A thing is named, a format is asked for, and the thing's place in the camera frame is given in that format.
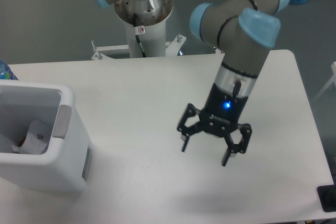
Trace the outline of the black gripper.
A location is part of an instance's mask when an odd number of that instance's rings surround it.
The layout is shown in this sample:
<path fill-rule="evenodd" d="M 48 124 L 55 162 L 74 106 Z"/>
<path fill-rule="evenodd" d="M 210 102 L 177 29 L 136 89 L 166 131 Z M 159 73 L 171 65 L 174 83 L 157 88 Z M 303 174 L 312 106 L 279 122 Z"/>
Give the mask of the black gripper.
<path fill-rule="evenodd" d="M 231 154 L 246 153 L 252 128 L 248 123 L 239 124 L 238 120 L 247 100 L 248 97 L 234 96 L 213 84 L 204 108 L 200 111 L 189 103 L 177 124 L 176 129 L 184 142 L 181 151 L 185 152 L 190 136 L 203 131 L 224 138 L 227 149 L 222 158 L 222 166 L 226 166 Z M 200 121 L 187 126 L 186 121 L 196 115 L 199 115 Z M 231 137 L 231 132 L 235 130 L 239 130 L 241 134 L 238 144 Z"/>

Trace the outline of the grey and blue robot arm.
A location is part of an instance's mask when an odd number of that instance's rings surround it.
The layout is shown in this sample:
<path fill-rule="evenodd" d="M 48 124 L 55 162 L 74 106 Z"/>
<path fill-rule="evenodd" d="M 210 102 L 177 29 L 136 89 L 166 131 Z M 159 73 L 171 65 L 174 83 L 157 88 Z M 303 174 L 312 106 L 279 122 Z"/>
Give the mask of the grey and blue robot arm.
<path fill-rule="evenodd" d="M 164 22 L 172 11 L 170 0 L 96 0 L 101 7 L 113 5 L 129 26 L 132 58 L 166 54 L 165 33 L 149 28 Z M 223 138 L 227 150 L 222 159 L 245 153 L 252 134 L 250 124 L 239 117 L 274 46 L 281 24 L 275 14 L 290 0 L 227 0 L 219 5 L 200 4 L 190 17 L 190 30 L 202 42 L 224 53 L 216 78 L 202 109 L 188 104 L 178 125 L 182 140 L 205 132 Z"/>

